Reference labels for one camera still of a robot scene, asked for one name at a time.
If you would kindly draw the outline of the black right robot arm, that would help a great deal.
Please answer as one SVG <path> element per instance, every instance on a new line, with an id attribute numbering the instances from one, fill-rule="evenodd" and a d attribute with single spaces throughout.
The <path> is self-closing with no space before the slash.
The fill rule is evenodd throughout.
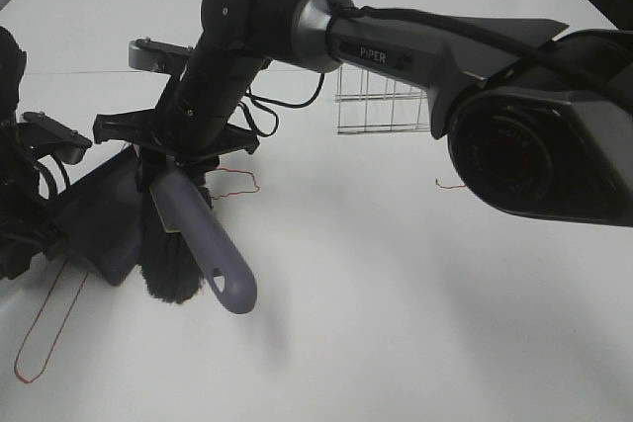
<path id="1" fill-rule="evenodd" d="M 549 19 L 466 18 L 351 0 L 202 0 L 192 49 L 138 40 L 162 64 L 150 110 L 100 115 L 94 137 L 195 163 L 252 150 L 229 119 L 269 61 L 318 74 L 351 64 L 422 90 L 431 134 L 463 184 L 513 215 L 632 223 L 632 35 Z"/>

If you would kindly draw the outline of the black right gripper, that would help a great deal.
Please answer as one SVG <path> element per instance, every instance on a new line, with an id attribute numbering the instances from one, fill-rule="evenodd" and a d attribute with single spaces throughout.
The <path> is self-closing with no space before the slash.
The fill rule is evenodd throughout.
<path id="1" fill-rule="evenodd" d="M 121 140 L 140 149 L 172 157 L 176 164 L 188 169 L 211 170 L 220 164 L 222 155 L 243 150 L 253 154 L 259 146 L 256 134 L 248 129 L 227 124 L 202 148 L 178 144 L 173 138 L 160 135 L 154 124 L 154 110 L 142 110 L 115 115 L 97 115 L 93 124 L 96 143 Z"/>

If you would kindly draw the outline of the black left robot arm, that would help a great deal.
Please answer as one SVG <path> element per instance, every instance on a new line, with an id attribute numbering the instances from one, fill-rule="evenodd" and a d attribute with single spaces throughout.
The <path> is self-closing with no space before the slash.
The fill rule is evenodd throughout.
<path id="1" fill-rule="evenodd" d="M 67 239 L 55 226 L 47 202 L 57 196 L 49 169 L 21 138 L 16 110 L 27 54 L 1 30 L 1 278 L 26 273 L 34 256 L 54 259 Z"/>

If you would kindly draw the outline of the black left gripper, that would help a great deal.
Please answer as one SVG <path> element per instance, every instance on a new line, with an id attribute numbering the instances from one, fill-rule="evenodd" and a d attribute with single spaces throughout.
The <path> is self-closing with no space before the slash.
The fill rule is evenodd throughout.
<path id="1" fill-rule="evenodd" d="M 57 196 L 47 167 L 18 154 L 1 156 L 1 278 L 14 280 L 42 253 L 54 258 L 63 249 L 63 233 L 48 209 Z"/>

